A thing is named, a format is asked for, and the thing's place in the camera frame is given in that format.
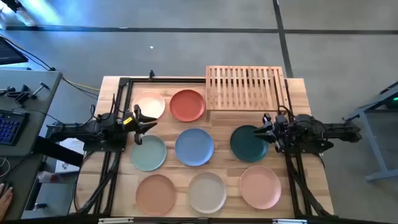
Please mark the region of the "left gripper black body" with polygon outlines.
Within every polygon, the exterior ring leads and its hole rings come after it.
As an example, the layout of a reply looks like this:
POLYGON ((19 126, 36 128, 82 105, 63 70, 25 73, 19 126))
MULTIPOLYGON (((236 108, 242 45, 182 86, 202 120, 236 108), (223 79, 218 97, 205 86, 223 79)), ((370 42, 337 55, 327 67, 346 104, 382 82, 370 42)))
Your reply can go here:
POLYGON ((139 115, 142 114, 139 105, 134 105, 133 112, 128 112, 123 119, 123 128, 127 132, 134 132, 134 142, 137 145, 142 144, 141 134, 139 134, 139 115))

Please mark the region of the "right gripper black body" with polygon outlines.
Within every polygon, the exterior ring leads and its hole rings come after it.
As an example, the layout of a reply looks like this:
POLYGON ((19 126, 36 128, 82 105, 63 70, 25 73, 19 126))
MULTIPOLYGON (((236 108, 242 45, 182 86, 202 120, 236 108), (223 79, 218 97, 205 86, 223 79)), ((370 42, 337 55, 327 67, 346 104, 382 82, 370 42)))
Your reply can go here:
POLYGON ((269 142, 275 144, 275 149, 277 152, 285 152, 287 148, 287 128, 288 128, 288 120, 282 115, 278 114, 275 117, 275 121, 271 121, 271 116, 269 113, 265 113, 263 116, 263 123, 272 124, 272 131, 266 132, 267 134, 273 134, 275 136, 275 142, 269 142))

